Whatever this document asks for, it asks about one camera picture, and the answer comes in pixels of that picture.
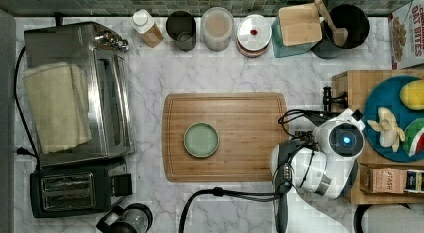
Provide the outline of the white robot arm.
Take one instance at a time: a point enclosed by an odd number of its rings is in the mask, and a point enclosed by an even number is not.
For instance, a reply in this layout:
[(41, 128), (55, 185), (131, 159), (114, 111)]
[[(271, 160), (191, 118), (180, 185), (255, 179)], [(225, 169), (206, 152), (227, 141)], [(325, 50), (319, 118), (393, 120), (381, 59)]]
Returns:
[(309, 136), (293, 137), (274, 147), (270, 158), (277, 233), (349, 233), (349, 229), (317, 210), (300, 195), (301, 190), (338, 199), (352, 188), (357, 159), (365, 148), (358, 110), (341, 113), (308, 111), (323, 120)]

